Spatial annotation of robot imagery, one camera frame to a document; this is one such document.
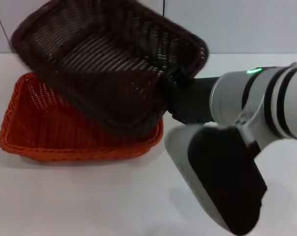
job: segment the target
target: orange wicker basket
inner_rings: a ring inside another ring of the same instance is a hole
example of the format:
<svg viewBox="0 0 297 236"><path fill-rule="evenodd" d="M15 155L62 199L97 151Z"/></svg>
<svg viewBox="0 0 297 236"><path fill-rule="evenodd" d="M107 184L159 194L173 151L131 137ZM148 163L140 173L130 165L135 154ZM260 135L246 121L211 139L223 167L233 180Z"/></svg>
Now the orange wicker basket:
<svg viewBox="0 0 297 236"><path fill-rule="evenodd" d="M142 137L109 134L28 73L15 85L0 147L36 161L125 159L147 153L162 136L163 121Z"/></svg>

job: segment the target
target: white table surface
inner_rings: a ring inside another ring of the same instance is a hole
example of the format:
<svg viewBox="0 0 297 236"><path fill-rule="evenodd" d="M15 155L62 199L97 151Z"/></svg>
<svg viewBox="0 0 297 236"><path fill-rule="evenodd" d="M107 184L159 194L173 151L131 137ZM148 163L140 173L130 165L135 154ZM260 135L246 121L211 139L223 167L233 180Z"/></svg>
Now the white table surface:
<svg viewBox="0 0 297 236"><path fill-rule="evenodd" d="M211 55L198 77L288 65L297 55ZM0 125L19 76L0 55ZM178 122L165 115L165 133ZM267 147L256 163L268 185L251 236L297 236L297 141ZM37 164L0 149L0 236L230 236L199 206L164 142L134 160Z"/></svg>

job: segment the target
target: green indicator light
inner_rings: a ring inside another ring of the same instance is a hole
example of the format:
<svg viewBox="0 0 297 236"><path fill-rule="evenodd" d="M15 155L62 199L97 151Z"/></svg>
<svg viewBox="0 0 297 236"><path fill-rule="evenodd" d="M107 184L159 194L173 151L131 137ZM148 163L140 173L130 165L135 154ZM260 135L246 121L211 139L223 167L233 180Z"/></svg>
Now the green indicator light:
<svg viewBox="0 0 297 236"><path fill-rule="evenodd" d="M259 71L262 71L262 68L258 68L258 69L255 69L255 70L248 70L247 71L247 74L253 74L253 73L257 73Z"/></svg>

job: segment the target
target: dark brown wicker basket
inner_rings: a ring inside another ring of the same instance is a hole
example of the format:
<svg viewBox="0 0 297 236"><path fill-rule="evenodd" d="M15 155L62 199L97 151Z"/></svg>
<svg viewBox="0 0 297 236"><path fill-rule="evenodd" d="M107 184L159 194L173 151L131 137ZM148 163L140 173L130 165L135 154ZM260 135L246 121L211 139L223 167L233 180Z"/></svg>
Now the dark brown wicker basket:
<svg viewBox="0 0 297 236"><path fill-rule="evenodd" d="M208 58L203 40L134 0L52 0L21 23L12 45L87 117L122 134L161 120L165 73L193 77Z"/></svg>

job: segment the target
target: basket weave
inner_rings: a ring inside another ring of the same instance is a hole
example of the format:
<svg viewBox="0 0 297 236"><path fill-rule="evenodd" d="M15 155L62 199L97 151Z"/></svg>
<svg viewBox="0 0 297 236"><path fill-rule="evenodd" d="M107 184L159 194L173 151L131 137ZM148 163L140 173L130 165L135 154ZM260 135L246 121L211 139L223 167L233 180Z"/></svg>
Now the basket weave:
<svg viewBox="0 0 297 236"><path fill-rule="evenodd" d="M123 159L145 154L162 135L163 121L142 137L110 135L28 73L15 85L0 147L36 161Z"/></svg>
<svg viewBox="0 0 297 236"><path fill-rule="evenodd" d="M203 40L134 0L52 0L18 27L21 59L97 124L142 135L168 109L165 73L194 77Z"/></svg>

